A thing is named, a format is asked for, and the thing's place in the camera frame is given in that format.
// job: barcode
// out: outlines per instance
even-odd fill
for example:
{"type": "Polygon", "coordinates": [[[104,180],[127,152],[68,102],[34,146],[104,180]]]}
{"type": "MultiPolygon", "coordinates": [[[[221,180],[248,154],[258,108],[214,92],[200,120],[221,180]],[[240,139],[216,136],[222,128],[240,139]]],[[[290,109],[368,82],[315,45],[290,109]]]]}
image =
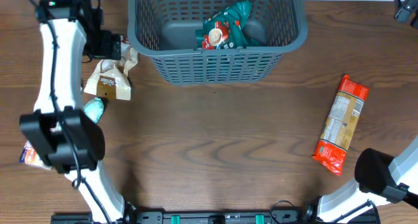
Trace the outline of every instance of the barcode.
{"type": "Polygon", "coordinates": [[[364,102],[362,100],[357,99],[354,106],[354,111],[360,114],[361,109],[363,108],[364,102]]]}

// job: food package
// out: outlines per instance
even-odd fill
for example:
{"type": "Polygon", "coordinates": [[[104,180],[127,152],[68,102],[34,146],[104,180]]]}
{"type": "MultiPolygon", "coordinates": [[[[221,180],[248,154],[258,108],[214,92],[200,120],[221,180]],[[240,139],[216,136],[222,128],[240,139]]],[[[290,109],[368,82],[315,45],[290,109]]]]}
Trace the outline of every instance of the food package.
{"type": "Polygon", "coordinates": [[[346,74],[325,122],[312,158],[336,175],[341,175],[347,151],[369,89],[346,74]]]}
{"type": "Polygon", "coordinates": [[[197,47],[204,50],[260,46],[260,43],[244,36],[243,28],[251,12],[251,2],[241,1],[218,12],[196,30],[197,47]]]}
{"type": "MultiPolygon", "coordinates": [[[[100,100],[100,98],[98,97],[90,100],[84,106],[84,113],[94,123],[97,123],[99,121],[104,111],[105,111],[105,105],[103,104],[102,100],[100,100]]],[[[61,127],[57,125],[57,127],[54,128],[53,130],[60,130],[60,128],[61,127]]],[[[24,150],[22,151],[19,162],[25,165],[32,166],[32,167],[44,168],[47,170],[52,169],[51,166],[44,164],[42,159],[39,157],[37,151],[34,149],[34,147],[29,141],[26,141],[25,143],[24,150]]]]}
{"type": "Polygon", "coordinates": [[[89,77],[84,92],[108,99],[131,100],[128,72],[138,63],[138,52],[121,40],[121,60],[101,60],[89,77]]]}

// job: packaged food bar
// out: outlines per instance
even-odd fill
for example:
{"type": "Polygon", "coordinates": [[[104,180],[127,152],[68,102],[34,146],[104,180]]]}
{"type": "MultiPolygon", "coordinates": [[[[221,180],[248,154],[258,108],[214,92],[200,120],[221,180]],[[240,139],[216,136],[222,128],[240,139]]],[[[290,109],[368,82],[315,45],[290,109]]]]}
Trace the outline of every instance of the packaged food bar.
{"type": "Polygon", "coordinates": [[[337,175],[341,175],[368,90],[344,75],[312,156],[337,175]]]}

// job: gray basket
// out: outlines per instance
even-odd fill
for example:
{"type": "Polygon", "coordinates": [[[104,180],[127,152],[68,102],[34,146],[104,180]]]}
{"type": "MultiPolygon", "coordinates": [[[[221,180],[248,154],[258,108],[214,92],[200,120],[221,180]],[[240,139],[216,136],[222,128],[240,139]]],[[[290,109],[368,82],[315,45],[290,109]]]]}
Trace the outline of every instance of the gray basket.
{"type": "Polygon", "coordinates": [[[129,41],[175,85],[258,81],[305,41],[303,0],[250,0],[244,33],[264,46],[197,49],[195,31],[203,21],[237,1],[129,0],[129,41]]]}

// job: orange snack package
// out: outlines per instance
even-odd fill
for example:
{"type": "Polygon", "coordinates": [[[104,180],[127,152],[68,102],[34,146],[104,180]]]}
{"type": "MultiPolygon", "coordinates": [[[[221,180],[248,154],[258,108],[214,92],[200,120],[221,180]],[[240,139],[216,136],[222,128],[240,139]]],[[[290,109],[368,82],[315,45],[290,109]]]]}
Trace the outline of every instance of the orange snack package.
{"type": "Polygon", "coordinates": [[[368,90],[344,75],[319,137],[312,158],[336,175],[341,175],[368,90]]]}

